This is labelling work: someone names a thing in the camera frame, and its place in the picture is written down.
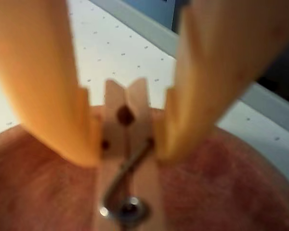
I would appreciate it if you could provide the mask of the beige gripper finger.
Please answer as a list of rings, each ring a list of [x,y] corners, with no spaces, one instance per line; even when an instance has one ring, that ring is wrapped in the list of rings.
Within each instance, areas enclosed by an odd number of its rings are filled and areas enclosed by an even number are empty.
[[[193,0],[182,9],[174,85],[155,123],[160,160],[191,153],[289,44],[289,0]]]
[[[30,134],[76,165],[99,164],[101,125],[78,83],[66,1],[0,0],[0,84]]]

